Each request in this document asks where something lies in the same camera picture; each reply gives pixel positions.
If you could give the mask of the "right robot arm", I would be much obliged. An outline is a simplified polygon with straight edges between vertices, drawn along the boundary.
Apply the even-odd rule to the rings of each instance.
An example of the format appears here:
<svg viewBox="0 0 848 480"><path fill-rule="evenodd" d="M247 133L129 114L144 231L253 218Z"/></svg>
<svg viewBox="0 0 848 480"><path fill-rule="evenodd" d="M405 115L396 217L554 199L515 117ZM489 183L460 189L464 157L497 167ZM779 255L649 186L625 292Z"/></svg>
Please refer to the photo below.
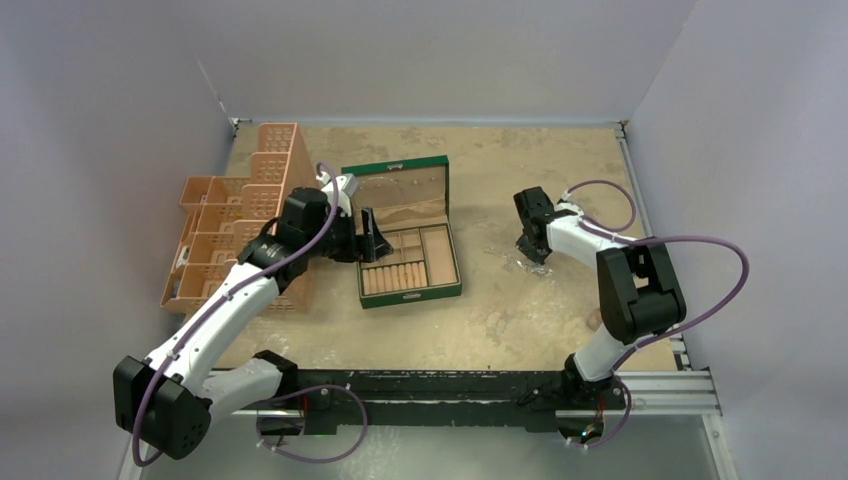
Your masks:
<svg viewBox="0 0 848 480"><path fill-rule="evenodd" d="M522 225L516 248L542 265L556 253L596 273L601 326L564 363L561 392L576 407L596 399L619 361L639 340L655 338L681 322L685 299L664 244L639 245L630 237L586 229L582 210L553 202L540 187L513 195Z"/></svg>

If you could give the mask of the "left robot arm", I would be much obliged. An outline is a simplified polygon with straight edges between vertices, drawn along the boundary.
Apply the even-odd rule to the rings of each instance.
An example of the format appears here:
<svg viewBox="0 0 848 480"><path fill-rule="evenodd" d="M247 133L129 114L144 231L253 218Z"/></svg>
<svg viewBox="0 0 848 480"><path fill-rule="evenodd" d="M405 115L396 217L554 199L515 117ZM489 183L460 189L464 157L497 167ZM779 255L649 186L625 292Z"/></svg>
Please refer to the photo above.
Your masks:
<svg viewBox="0 0 848 480"><path fill-rule="evenodd" d="M226 415L266 401L284 409L298 397L323 391L305 387L295 363L270 351L215 378L212 368L240 332L304 274L311 259L375 262L393 248L372 208L349 205L331 184L298 187L279 216L266 221L239 254L210 298L144 359L127 356L113 371L116 423L131 435L134 463L146 467L161 455L180 460Z"/></svg>

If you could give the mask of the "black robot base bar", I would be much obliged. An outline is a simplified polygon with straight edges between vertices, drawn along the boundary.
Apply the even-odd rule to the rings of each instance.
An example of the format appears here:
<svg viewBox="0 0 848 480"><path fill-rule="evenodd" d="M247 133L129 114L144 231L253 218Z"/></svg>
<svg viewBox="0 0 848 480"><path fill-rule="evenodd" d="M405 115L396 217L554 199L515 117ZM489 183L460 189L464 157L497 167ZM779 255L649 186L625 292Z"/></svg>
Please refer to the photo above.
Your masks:
<svg viewBox="0 0 848 480"><path fill-rule="evenodd" d="M559 371L306 369L286 361L281 386L251 404L304 414L308 435L367 424L516 427L577 439L602 433L604 414L628 407L619 381L584 381L571 361Z"/></svg>

